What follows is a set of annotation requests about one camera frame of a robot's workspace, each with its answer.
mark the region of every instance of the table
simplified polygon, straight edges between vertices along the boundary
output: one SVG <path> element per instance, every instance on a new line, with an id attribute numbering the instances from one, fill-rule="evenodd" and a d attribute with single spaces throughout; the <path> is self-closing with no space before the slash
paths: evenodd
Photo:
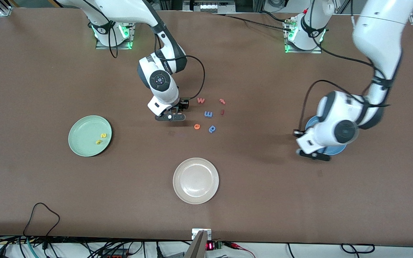
<path id="1" fill-rule="evenodd" d="M 285 54 L 281 31 L 225 16 L 160 15 L 207 70 L 205 103 L 193 101 L 185 122 L 156 122 L 146 106 L 152 94 L 136 66 L 154 48 L 148 26 L 138 25 L 133 50 L 113 59 L 95 50 L 81 10 L 15 8 L 0 18 L 0 234 L 21 234 L 43 201 L 62 217 L 53 235 L 190 239 L 200 227 L 242 242 L 413 245 L 413 26 L 403 33 L 382 122 L 325 163 L 295 154 L 291 133 L 305 92 L 326 79 L 360 93 L 369 67 Z M 277 25 L 261 14 L 241 16 Z M 348 16 L 333 16 L 329 29 L 326 49 L 365 60 Z M 180 95 L 194 95 L 201 77 L 189 60 L 174 75 Z M 305 121 L 331 90 L 313 89 Z M 79 157 L 67 135 L 93 114 L 108 119 L 113 140 L 102 154 Z M 190 157 L 218 169 L 218 192 L 206 204 L 185 204 L 172 188 L 175 168 Z M 44 235 L 55 221 L 37 209 L 28 233 Z"/>

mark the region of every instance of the power cable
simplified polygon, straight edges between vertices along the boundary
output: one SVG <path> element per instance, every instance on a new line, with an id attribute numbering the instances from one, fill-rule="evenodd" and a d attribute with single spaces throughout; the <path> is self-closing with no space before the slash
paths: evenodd
<path id="1" fill-rule="evenodd" d="M 269 25 L 269 24 L 265 24 L 265 23 L 258 23 L 257 21 L 251 21 L 251 20 L 236 17 L 236 16 L 227 16 L 225 14 L 219 14 L 219 15 L 229 17 L 229 18 L 234 18 L 234 19 L 241 20 L 241 21 L 246 21 L 248 23 L 254 23 L 254 24 L 257 24 L 257 25 L 266 26 L 266 27 L 269 27 L 269 28 L 276 28 L 276 29 L 280 29 L 280 30 L 284 30 L 284 31 L 291 31 L 291 29 L 289 29 L 289 28 L 277 27 L 277 26 L 273 26 L 273 25 Z"/>
<path id="2" fill-rule="evenodd" d="M 348 245 L 349 247 L 352 248 L 353 251 L 345 250 L 344 245 Z M 342 249 L 342 251 L 344 251 L 346 253 L 355 254 L 357 258 L 360 258 L 359 257 L 360 254 L 368 254 L 368 253 L 373 253 L 375 251 L 375 245 L 373 245 L 373 244 L 371 244 L 371 245 L 361 244 L 361 245 L 365 245 L 367 247 L 372 247 L 372 250 L 370 250 L 370 251 L 357 251 L 356 248 L 352 244 L 341 244 L 341 249 Z"/>
<path id="3" fill-rule="evenodd" d="M 114 24 L 108 19 L 108 17 L 106 17 L 106 15 L 105 15 L 102 11 L 98 10 L 98 9 L 97 9 L 95 6 L 93 6 L 91 3 L 87 2 L 86 0 L 82 0 L 82 1 L 84 1 L 87 5 L 89 5 L 89 6 L 92 7 L 94 10 L 96 10 L 97 12 L 99 12 L 99 13 L 108 21 L 108 24 L 109 24 L 109 27 L 108 27 L 108 47 L 109 47 L 109 52 L 111 53 L 111 55 L 112 55 L 114 58 L 117 58 L 117 57 L 118 57 L 118 54 L 119 54 L 119 47 L 118 47 L 118 40 L 117 40 L 117 38 L 116 38 L 116 31 L 114 30 Z M 116 43 L 116 55 L 114 55 L 114 53 L 113 53 L 113 51 L 112 51 L 112 49 L 111 49 L 111 30 L 113 30 L 114 42 Z"/>
<path id="4" fill-rule="evenodd" d="M 313 6 L 314 6 L 314 5 L 315 5 L 315 0 L 312 1 L 312 7 L 311 7 L 311 10 L 310 10 L 310 28 L 312 28 L 312 15 L 313 15 Z M 321 46 L 321 44 L 318 44 L 318 42 L 316 41 L 316 39 L 315 39 L 314 37 L 311 37 L 311 38 L 313 39 L 313 42 L 315 42 L 316 46 L 318 46 L 322 51 L 326 52 L 327 54 L 330 54 L 330 55 L 332 55 L 333 57 L 338 57 L 338 58 L 342 58 L 342 59 L 346 59 L 346 60 L 358 62 L 358 63 L 361 63 L 361 64 L 365 64 L 365 65 L 367 65 L 367 66 L 369 66 L 369 67 L 372 67 L 374 70 L 377 70 L 377 71 L 383 76 L 383 78 L 385 78 L 384 73 L 383 73 L 380 69 L 378 69 L 377 67 L 375 67 L 374 64 L 368 63 L 368 62 L 365 62 L 365 61 L 362 61 L 362 60 L 359 60 L 359 59 L 355 59 L 355 58 L 351 58 L 351 57 L 344 57 L 344 56 L 341 56 L 341 55 L 339 55 L 339 54 L 334 54 L 334 53 L 332 53 L 332 52 L 324 49 L 324 48 Z"/>
<path id="5" fill-rule="evenodd" d="M 328 81 L 328 80 L 317 80 L 317 81 L 315 81 L 314 83 L 312 83 L 312 85 L 310 85 L 310 87 L 308 87 L 307 93 L 305 94 L 304 103 L 302 104 L 302 111 L 301 111 L 301 113 L 300 113 L 299 127 L 298 127 L 299 130 L 302 130 L 302 120 L 304 119 L 305 105 L 307 104 L 308 95 L 310 94 L 310 91 L 312 90 L 312 88 L 313 88 L 317 83 L 319 83 L 319 82 L 329 83 L 329 84 L 331 84 L 332 86 L 338 88 L 339 90 L 341 90 L 341 91 L 343 91 L 344 93 L 346 93 L 347 95 L 349 95 L 351 98 L 353 98 L 354 100 L 356 100 L 358 103 L 360 103 L 360 104 L 362 104 L 362 105 L 365 104 L 363 101 L 357 99 L 355 96 L 353 96 L 351 93 L 349 93 L 348 90 L 340 87 L 339 85 L 337 85 L 337 84 L 335 84 L 335 83 L 333 83 L 333 82 L 331 82 L 331 81 Z M 386 106 L 389 106 L 389 105 L 388 105 L 388 104 L 378 104 L 378 105 L 369 104 L 369 106 L 370 106 L 371 108 L 374 108 L 374 107 L 375 107 L 375 108 L 382 108 L 382 107 L 386 107 Z"/>
<path id="6" fill-rule="evenodd" d="M 197 91 L 197 93 L 196 93 L 193 97 L 190 97 L 190 98 L 180 98 L 180 99 L 181 99 L 181 100 L 192 100 L 192 99 L 194 99 L 194 98 L 197 98 L 197 96 L 200 94 L 200 92 L 201 92 L 202 89 L 203 89 L 203 85 L 205 84 L 206 72 L 205 72 L 205 66 L 203 65 L 202 61 L 200 61 L 200 59 L 198 59 L 197 57 L 191 56 L 191 55 L 189 55 L 189 54 L 184 54 L 184 55 L 182 55 L 182 56 L 180 56 L 180 57 L 175 57 L 175 58 L 171 58 L 171 59 L 166 59 L 166 58 L 163 58 L 163 57 L 159 57 L 159 56 L 157 55 L 157 50 L 156 50 L 156 49 L 157 49 L 157 40 L 159 39 L 159 37 L 158 37 L 156 34 L 154 34 L 154 37 L 155 37 L 155 39 L 154 39 L 154 54 L 155 54 L 156 57 L 158 57 L 160 60 L 175 61 L 175 60 L 178 60 L 178 59 L 181 59 L 181 58 L 190 57 L 190 58 L 193 58 L 193 59 L 197 60 L 197 62 L 200 63 L 200 65 L 202 66 L 202 70 L 203 70 L 203 79 L 202 79 L 202 84 L 200 85 L 199 91 Z"/>
<path id="7" fill-rule="evenodd" d="M 295 258 L 291 250 L 291 245 L 289 243 L 287 243 L 287 245 L 288 245 L 288 250 L 290 250 L 291 257 Z"/>

